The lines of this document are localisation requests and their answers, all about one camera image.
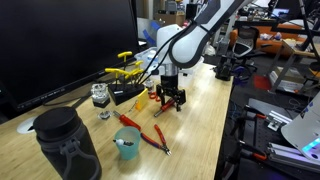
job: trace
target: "wooden table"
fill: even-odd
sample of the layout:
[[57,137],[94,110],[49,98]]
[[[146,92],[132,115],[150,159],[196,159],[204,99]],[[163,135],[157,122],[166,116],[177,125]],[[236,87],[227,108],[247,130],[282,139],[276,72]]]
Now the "wooden table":
[[[77,108],[97,151],[102,166],[101,179],[214,178],[232,81],[216,79],[210,68],[212,66],[200,64],[192,75],[185,87],[187,102],[181,112],[171,108],[155,118],[153,115],[160,104],[154,100],[149,100],[141,111],[129,112],[135,98],[118,106],[111,102],[106,107],[106,110],[125,114],[142,127],[142,132],[161,142],[153,127],[158,124],[171,156],[141,140],[137,157],[121,160],[112,142],[115,133],[123,127],[119,120],[114,116],[107,121],[97,119],[97,109],[90,98]],[[16,131],[22,121],[47,109],[41,106],[0,125],[1,179],[61,179],[42,154],[35,132],[19,134]]]
[[[315,44],[315,47],[316,47],[317,52],[320,52],[320,44]],[[288,50],[291,55],[290,55],[289,59],[287,60],[286,64],[284,65],[284,67],[283,67],[281,73],[279,74],[277,80],[274,82],[271,90],[269,90],[269,92],[271,92],[271,93],[275,93],[275,91],[278,89],[278,86],[279,86],[281,80],[283,80],[283,78],[285,77],[286,72],[292,66],[294,60],[297,57],[309,57],[309,58],[314,58],[315,57],[315,54],[313,52],[300,51],[295,46],[293,46],[293,47],[290,46],[289,43],[286,40],[282,40],[282,46],[279,49],[277,55],[275,56],[275,58],[273,60],[273,63],[270,66],[270,68],[269,68],[269,70],[267,72],[267,75],[270,75],[270,73],[274,70],[274,68],[275,68],[275,66],[276,66],[276,64],[278,62],[278,59],[279,59],[279,57],[281,55],[281,52],[283,50]]]

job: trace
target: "chair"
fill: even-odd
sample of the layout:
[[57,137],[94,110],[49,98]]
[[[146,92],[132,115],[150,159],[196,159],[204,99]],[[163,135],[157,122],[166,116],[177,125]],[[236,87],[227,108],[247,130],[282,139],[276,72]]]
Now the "chair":
[[[247,69],[253,69],[253,72],[257,71],[257,67],[252,64],[247,64],[247,60],[252,57],[261,56],[265,54],[264,52],[256,49],[256,42],[259,37],[259,30],[251,26],[240,26],[238,27],[238,38],[232,48],[233,56],[241,62],[236,62],[240,66]],[[261,45],[261,48],[271,46],[269,44]]]

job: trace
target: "computer monitor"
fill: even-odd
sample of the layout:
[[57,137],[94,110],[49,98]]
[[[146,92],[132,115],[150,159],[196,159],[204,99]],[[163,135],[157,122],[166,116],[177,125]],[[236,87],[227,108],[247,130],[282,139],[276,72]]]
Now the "computer monitor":
[[139,52],[132,0],[3,0],[0,111],[19,112],[121,66]]
[[274,8],[271,14],[272,18],[279,17],[281,14],[288,14],[289,9]]

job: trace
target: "small plastic cup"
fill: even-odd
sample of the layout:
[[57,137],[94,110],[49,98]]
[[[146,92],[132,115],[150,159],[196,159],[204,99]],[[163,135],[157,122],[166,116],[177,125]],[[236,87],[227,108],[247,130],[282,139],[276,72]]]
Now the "small plastic cup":
[[134,128],[132,126],[121,128],[114,136],[114,139],[122,139],[124,141],[133,143],[130,146],[115,143],[117,145],[117,148],[119,149],[121,159],[130,160],[136,157],[139,152],[140,143],[140,131],[137,128]]

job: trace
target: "cardboard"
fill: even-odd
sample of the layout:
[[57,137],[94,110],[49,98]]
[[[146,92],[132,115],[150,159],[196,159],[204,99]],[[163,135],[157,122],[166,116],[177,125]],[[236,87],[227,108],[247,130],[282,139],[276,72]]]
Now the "cardboard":
[[[282,67],[276,67],[274,71],[272,71],[269,75],[270,81],[272,85],[278,79],[279,74],[282,71]],[[298,72],[296,68],[289,68],[285,77],[281,80],[278,88],[282,88],[285,91],[294,92],[295,90],[300,90],[303,87],[305,79],[303,76]]]

